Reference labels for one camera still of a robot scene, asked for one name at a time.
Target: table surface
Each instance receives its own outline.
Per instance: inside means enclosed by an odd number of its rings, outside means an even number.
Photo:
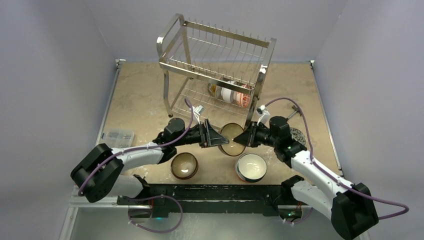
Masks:
[[[331,222],[318,211],[292,227],[278,216],[262,214],[184,213],[172,232],[157,234],[128,224],[127,208],[80,208],[71,240],[343,240]],[[178,222],[179,213],[151,218],[141,225],[167,230]]]
[[[169,100],[175,98],[186,78],[170,73]],[[157,137],[170,120],[163,102],[164,74],[157,62],[125,62],[122,65],[110,103],[104,130],[118,128],[135,132],[132,146],[144,145]],[[321,107],[319,94],[311,67],[308,64],[272,63],[262,88],[257,106],[278,97],[294,99],[302,108],[308,122],[314,156],[329,169],[338,173],[338,165],[328,127]],[[277,101],[268,107],[271,116],[285,116],[293,112],[292,103]],[[290,127],[305,133],[302,117],[295,115],[288,122]],[[126,171],[125,175],[137,174],[148,183],[163,184],[247,184],[235,172],[239,157],[224,155],[217,147],[200,148],[198,144],[179,146],[178,153],[190,152],[199,162],[197,173],[190,179],[181,180],[171,173],[171,160],[158,165],[145,165]],[[263,157],[268,165],[264,178],[253,184],[281,184],[282,181],[301,175],[281,163],[273,148],[259,146],[246,148],[244,153]]]

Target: stainless steel dish rack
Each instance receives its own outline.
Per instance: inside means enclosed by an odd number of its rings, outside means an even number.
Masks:
[[[259,36],[185,20],[182,14],[176,14],[156,41],[168,116],[190,117],[190,110],[184,104],[184,98],[189,98],[193,106],[205,107],[201,120],[210,119],[217,128],[229,122],[248,126],[261,96],[275,44],[274,38],[261,40]],[[172,102],[168,99],[169,71],[186,76]],[[208,84],[249,95],[247,108],[215,98],[208,93]]]

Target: small container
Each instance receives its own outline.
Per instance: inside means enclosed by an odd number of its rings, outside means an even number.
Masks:
[[[188,152],[176,155],[171,162],[171,173],[177,179],[189,179],[197,173],[198,169],[198,160],[193,154]]]
[[[224,125],[219,133],[224,136],[226,139],[229,140],[228,144],[219,145],[218,149],[225,155],[235,157],[240,154],[242,154],[246,146],[243,146],[239,143],[234,142],[234,138],[238,135],[242,134],[244,132],[244,129],[242,126],[238,125],[237,123],[230,122],[226,125]]]
[[[221,90],[222,90],[222,87],[216,84],[212,84],[212,83],[207,84],[207,93],[209,93],[209,95],[211,95],[212,97],[216,99],[218,99],[221,96]]]
[[[259,182],[267,173],[267,169],[265,160],[253,153],[243,154],[235,163],[235,172],[247,183]]]
[[[236,84],[236,81],[229,81],[228,83],[230,83],[230,84]],[[235,96],[235,94],[236,94],[236,92],[235,91],[233,91],[233,90],[230,90],[230,89],[228,89],[228,88],[224,88],[224,87],[222,87],[222,90],[221,90],[221,95],[222,95],[222,99],[225,101],[225,102],[227,102],[227,103],[232,103],[233,102],[233,100],[234,100],[234,96]]]
[[[244,84],[242,87],[245,89],[251,89],[251,87],[247,84]],[[245,94],[241,92],[235,93],[235,100],[237,101],[237,105],[239,105],[242,108],[248,107],[250,98],[251,96],[249,94]]]
[[[134,135],[133,130],[108,128],[101,134],[99,143],[105,143],[109,148],[129,148],[133,143]]]

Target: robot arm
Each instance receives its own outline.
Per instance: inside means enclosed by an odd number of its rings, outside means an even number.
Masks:
[[[258,109],[259,113],[267,113],[266,109]],[[251,122],[249,127],[234,142],[247,147],[266,145],[274,148],[277,158],[290,168],[307,177],[313,184],[302,180],[291,186],[294,199],[306,203],[331,220],[334,229],[344,239],[354,239],[379,222],[376,208],[372,200],[356,195],[339,186],[351,186],[353,189],[371,195],[370,190],[362,183],[352,182],[338,176],[325,167],[316,158],[310,159],[307,148],[292,138],[287,118],[274,116],[269,119],[269,128],[263,119]]]
[[[190,128],[178,141],[166,144],[181,136],[184,130],[184,121],[181,118],[173,118],[156,139],[143,146],[109,148],[101,143],[72,170],[70,177],[80,188],[87,181],[83,193],[90,203],[97,202],[107,195],[136,197],[149,185],[137,175],[120,175],[124,171],[165,163],[177,154],[177,146],[198,143],[201,148],[210,148],[229,143],[229,140],[215,131],[206,119],[203,124]],[[89,178],[91,172],[107,159],[110,160]]]

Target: clear plastic box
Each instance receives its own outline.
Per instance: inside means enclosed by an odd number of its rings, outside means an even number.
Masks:
[[[134,131],[127,129],[108,128],[103,131],[99,143],[105,143],[109,148],[129,148],[133,143]]]

